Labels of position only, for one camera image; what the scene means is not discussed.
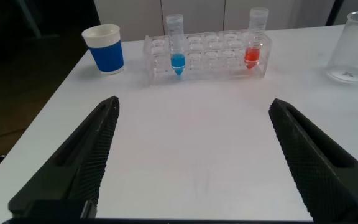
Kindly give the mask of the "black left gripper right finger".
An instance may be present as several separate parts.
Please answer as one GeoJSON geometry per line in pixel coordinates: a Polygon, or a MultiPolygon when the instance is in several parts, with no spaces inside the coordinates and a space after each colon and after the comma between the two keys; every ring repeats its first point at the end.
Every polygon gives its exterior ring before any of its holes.
{"type": "Polygon", "coordinates": [[[358,223],[358,160],[286,101],[274,99],[268,113],[313,220],[358,223]]]}

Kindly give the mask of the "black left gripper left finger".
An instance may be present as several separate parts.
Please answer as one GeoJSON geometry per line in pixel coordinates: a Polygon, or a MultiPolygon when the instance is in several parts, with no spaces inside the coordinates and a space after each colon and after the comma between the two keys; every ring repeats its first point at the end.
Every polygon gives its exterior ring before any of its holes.
{"type": "Polygon", "coordinates": [[[117,97],[100,102],[9,201],[12,216],[94,218],[118,117],[117,97]]]}

